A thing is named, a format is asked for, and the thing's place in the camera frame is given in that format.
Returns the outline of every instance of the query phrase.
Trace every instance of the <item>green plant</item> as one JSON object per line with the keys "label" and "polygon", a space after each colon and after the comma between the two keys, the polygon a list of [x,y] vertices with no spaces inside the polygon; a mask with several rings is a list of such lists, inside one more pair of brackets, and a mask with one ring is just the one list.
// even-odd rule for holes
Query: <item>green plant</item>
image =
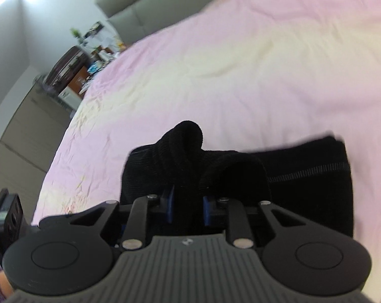
{"label": "green plant", "polygon": [[81,32],[78,29],[71,28],[70,29],[71,34],[76,37],[77,39],[82,38],[83,36],[81,35]]}
{"label": "green plant", "polygon": [[72,34],[72,36],[74,36],[75,38],[77,38],[78,42],[80,44],[82,44],[84,42],[84,38],[81,34],[81,32],[78,30],[78,29],[75,29],[75,28],[71,28],[70,29],[70,32]]}

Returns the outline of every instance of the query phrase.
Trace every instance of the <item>small logo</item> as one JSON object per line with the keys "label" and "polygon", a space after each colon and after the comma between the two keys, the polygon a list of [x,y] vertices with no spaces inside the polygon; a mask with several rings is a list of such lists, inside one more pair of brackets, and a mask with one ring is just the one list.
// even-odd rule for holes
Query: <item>small logo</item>
{"label": "small logo", "polygon": [[186,238],[184,240],[182,240],[182,243],[185,245],[185,246],[190,246],[193,244],[193,240],[191,238]]}

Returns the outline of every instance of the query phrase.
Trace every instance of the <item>bed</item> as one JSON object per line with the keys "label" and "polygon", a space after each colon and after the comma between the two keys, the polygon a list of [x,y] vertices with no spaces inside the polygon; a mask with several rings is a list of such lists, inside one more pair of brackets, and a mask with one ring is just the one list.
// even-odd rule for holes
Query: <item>bed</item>
{"label": "bed", "polygon": [[381,302],[381,0],[204,0],[164,21],[153,14],[165,7],[140,12],[158,0],[108,3],[98,0],[135,43],[87,92],[33,223],[119,199],[129,152],[184,119],[214,150],[285,147],[331,132],[351,163],[354,236],[372,256],[364,293]]}

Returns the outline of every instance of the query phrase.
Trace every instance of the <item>ceiling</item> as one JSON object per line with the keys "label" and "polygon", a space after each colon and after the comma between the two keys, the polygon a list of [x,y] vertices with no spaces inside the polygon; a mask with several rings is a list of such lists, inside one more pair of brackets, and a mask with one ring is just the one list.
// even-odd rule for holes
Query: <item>ceiling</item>
{"label": "ceiling", "polygon": [[29,66],[21,0],[0,6],[0,104]]}

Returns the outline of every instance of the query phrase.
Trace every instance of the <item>black fabric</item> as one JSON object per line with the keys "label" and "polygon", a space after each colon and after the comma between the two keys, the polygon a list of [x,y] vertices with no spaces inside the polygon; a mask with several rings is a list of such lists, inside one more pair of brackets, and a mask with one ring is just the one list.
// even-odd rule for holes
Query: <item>black fabric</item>
{"label": "black fabric", "polygon": [[331,136],[256,153],[204,151],[199,126],[184,121],[158,142],[131,152],[122,174],[121,204],[175,185],[175,234],[200,233],[202,197],[261,200],[353,236],[353,192],[343,142]]}

